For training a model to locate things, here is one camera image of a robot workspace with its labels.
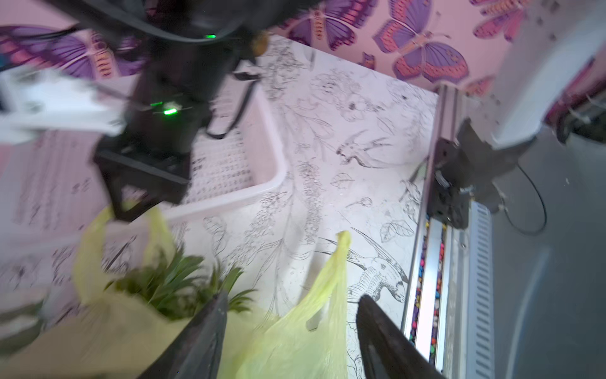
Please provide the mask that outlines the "yellow-green plastic bag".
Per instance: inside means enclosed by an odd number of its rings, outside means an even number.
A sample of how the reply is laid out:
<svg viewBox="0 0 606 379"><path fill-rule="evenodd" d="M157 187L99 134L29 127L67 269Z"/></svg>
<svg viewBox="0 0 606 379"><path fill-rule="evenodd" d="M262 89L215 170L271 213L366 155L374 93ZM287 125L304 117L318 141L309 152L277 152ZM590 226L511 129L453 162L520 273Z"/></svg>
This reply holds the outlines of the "yellow-green plastic bag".
<svg viewBox="0 0 606 379"><path fill-rule="evenodd" d="M173 319L102 269L110 208L85 230L72 282L84 310L4 363L4 378L345 378L350 232L285 316L243 305L225 287Z"/></svg>

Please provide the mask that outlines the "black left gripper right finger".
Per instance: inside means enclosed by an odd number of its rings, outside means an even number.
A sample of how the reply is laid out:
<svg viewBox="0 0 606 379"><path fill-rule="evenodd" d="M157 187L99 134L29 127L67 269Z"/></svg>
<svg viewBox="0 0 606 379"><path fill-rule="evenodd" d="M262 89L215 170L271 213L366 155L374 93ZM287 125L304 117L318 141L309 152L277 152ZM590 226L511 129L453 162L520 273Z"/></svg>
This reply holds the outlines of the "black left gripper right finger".
<svg viewBox="0 0 606 379"><path fill-rule="evenodd" d="M369 295L359 299L356 325L367 378L443 377Z"/></svg>

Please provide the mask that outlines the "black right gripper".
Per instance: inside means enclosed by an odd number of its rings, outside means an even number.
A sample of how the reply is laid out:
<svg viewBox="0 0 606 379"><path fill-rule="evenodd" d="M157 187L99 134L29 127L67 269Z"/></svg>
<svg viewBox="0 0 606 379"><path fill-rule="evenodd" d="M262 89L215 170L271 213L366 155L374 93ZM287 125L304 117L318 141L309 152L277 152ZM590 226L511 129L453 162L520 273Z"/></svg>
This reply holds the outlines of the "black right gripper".
<svg viewBox="0 0 606 379"><path fill-rule="evenodd" d="M125 129L101 138L92 157L117 220L132 222L162 202L183 200L194 141L211 123L211 103L236 65L229 43L175 44L150 57L126 108Z"/></svg>

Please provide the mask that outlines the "pineapple front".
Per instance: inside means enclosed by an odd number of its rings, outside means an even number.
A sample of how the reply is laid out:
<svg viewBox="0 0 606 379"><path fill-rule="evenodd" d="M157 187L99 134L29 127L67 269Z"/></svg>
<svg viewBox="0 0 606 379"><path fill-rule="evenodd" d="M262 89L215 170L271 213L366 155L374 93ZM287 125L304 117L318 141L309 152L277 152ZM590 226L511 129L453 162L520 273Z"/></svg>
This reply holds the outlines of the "pineapple front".
<svg viewBox="0 0 606 379"><path fill-rule="evenodd" d="M227 295L228 309L251 310L254 288L234 292L244 270L225 269L220 263L205 265L202 256L186 255L182 246L172 257L159 252L156 263L132 269L109 281L106 290L115 290L140 299L169 320L191 318L216 295Z"/></svg>

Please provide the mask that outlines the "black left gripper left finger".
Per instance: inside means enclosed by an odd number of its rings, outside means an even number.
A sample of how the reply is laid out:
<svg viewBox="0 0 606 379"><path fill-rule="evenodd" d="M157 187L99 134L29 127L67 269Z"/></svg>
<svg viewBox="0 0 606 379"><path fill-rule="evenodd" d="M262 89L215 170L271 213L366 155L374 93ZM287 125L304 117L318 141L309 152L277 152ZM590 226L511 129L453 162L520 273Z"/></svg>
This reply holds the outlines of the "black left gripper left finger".
<svg viewBox="0 0 606 379"><path fill-rule="evenodd" d="M227 312L227 294L214 295L139 378L216 378L227 328Z"/></svg>

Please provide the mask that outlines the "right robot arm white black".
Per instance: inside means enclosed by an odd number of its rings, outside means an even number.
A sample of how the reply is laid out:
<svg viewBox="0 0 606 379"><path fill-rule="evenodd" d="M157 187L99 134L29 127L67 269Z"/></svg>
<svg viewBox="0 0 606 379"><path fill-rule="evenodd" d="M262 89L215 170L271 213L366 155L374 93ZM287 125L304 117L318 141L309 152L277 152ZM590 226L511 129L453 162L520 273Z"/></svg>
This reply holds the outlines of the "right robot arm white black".
<svg viewBox="0 0 606 379"><path fill-rule="evenodd" d="M138 33L170 44L244 44L317 6L314 1L160 1L149 18L142 1L56 1L54 7L85 28L119 40ZM426 29L430 1L392 1L390 16L375 34L384 52L398 55L399 78L432 81L465 75L462 55ZM603 1L506 1L489 11L510 17L520 37L503 61L489 99L461 125L457 142L440 140L427 211L456 228L468 224L473 195L509 172L538 132L539 121L572 77L605 40Z"/></svg>

